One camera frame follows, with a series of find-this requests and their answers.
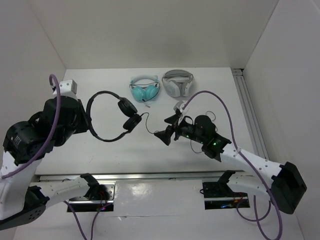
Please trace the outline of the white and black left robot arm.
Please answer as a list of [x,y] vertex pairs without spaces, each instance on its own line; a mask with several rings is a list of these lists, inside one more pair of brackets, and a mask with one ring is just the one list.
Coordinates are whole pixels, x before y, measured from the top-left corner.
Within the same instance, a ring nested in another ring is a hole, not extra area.
[[59,184],[30,185],[45,154],[87,130],[82,102],[68,96],[47,100],[42,111],[8,129],[0,169],[1,230],[29,224],[47,208],[72,198],[107,201],[106,187],[89,173]]

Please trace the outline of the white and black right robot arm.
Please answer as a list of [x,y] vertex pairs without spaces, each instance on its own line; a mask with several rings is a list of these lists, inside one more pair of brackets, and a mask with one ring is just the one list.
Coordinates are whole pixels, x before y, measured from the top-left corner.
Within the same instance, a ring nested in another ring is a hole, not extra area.
[[223,196],[233,192],[243,192],[270,197],[285,214],[293,214],[300,203],[307,186],[296,165],[269,161],[258,155],[235,147],[229,139],[216,132],[216,126],[206,115],[199,115],[193,123],[175,114],[167,119],[165,130],[154,135],[167,146],[180,137],[202,145],[202,152],[210,159],[235,166],[255,178],[242,177],[232,170],[226,171],[220,178],[218,190]]

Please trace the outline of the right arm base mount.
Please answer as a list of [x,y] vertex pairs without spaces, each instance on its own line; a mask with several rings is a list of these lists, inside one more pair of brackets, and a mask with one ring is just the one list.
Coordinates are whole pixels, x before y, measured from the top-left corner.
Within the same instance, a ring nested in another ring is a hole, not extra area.
[[203,182],[199,192],[204,197],[205,210],[249,208],[248,195],[243,192],[233,192],[221,182]]

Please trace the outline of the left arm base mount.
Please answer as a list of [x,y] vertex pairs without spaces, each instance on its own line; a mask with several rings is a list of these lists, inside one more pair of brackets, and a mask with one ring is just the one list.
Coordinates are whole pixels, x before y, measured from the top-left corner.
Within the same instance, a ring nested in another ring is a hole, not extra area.
[[93,213],[114,211],[114,199],[116,192],[115,181],[100,181],[100,187],[92,195],[78,196],[68,200],[68,203],[76,213]]

